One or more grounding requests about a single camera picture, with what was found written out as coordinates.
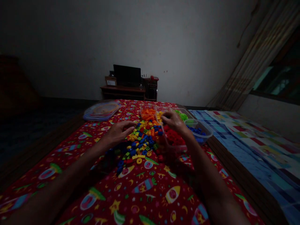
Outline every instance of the floor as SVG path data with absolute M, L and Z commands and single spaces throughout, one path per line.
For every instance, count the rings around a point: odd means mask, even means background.
M 43 98 L 44 106 L 0 124 L 0 165 L 97 101 Z
M 187 110 L 218 110 L 215 107 L 184 106 Z

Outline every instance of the person's right hand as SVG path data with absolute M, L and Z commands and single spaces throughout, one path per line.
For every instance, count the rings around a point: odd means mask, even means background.
M 178 113 L 174 111 L 165 112 L 162 116 L 162 121 L 167 124 L 172 130 L 176 131 L 177 133 L 182 133 L 188 130 L 187 126 L 179 117 Z

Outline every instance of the television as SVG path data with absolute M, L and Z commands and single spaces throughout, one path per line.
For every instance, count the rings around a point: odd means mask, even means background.
M 141 68 L 113 65 L 114 75 L 118 85 L 139 87 L 142 82 Z

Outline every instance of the white wall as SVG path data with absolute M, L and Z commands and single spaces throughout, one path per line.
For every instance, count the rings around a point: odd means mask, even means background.
M 2 0 L 0 52 L 42 96 L 100 99 L 113 64 L 159 77 L 158 100 L 205 106 L 243 55 L 269 6 L 262 1 Z
M 300 106 L 248 95 L 238 113 L 300 143 Z

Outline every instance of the person's left hand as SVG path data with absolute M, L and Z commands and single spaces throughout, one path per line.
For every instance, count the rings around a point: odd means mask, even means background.
M 133 132 L 136 127 L 136 123 L 133 121 L 123 121 L 115 123 L 107 131 L 107 133 L 101 138 L 97 144 L 106 145 L 108 149 L 116 146 L 123 141 L 129 134 Z

